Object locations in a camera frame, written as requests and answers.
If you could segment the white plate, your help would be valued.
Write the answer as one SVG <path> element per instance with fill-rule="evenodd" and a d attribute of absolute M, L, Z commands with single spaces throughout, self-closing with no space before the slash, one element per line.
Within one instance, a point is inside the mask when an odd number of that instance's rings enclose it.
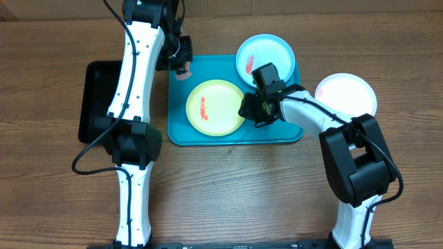
<path fill-rule="evenodd" d="M 377 97 L 362 78 L 350 73 L 327 76 L 317 86 L 314 98 L 341 113 L 355 117 L 377 112 Z"/>

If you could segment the yellow green plate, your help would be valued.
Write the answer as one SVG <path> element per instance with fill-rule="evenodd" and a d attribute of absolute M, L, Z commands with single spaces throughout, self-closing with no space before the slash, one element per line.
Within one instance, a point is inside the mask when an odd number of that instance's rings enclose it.
<path fill-rule="evenodd" d="M 244 122 L 239 114 L 244 94 L 226 80 L 208 80 L 196 86 L 186 101 L 190 124 L 207 136 L 233 133 Z"/>

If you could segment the green pink sponge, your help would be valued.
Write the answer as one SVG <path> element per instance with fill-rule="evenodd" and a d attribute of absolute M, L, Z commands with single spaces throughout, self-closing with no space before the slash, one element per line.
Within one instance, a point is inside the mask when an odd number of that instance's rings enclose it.
<path fill-rule="evenodd" d="M 190 62 L 186 62 L 185 68 L 182 71 L 177 71 L 175 76 L 178 81 L 183 81 L 188 79 L 191 75 Z"/>

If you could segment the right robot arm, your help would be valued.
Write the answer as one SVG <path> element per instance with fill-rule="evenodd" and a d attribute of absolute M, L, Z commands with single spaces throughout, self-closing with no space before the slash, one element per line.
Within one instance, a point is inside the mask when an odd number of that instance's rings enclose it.
<path fill-rule="evenodd" d="M 373 239 L 375 208 L 398 199 L 404 181 L 374 116 L 353 117 L 315 100 L 298 84 L 287 85 L 274 64 L 252 71 L 254 93 L 245 93 L 239 115 L 260 128 L 282 120 L 317 136 L 327 181 L 338 199 L 336 224 L 326 239 L 300 239 L 294 248 L 393 248 Z"/>

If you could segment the light blue plate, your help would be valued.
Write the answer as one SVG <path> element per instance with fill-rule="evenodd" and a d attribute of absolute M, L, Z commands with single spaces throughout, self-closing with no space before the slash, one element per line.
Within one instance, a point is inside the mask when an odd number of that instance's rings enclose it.
<path fill-rule="evenodd" d="M 287 82 L 296 67 L 296 57 L 288 43 L 271 34 L 259 34 L 248 38 L 238 49 L 235 58 L 237 72 L 250 86 L 253 83 L 252 71 L 272 63 L 281 79 Z"/>

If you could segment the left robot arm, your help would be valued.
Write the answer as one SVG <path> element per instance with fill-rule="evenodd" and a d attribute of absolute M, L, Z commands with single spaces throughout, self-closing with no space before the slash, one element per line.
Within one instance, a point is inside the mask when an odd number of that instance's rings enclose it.
<path fill-rule="evenodd" d="M 173 71 L 190 77 L 192 42 L 183 35 L 184 1 L 124 1 L 116 15 L 125 30 L 125 48 L 114 96 L 105 117 L 93 121 L 111 156 L 120 194 L 120 221 L 112 248 L 147 248 L 152 229 L 148 214 L 149 181 L 162 135 L 150 123 L 154 74 Z"/>

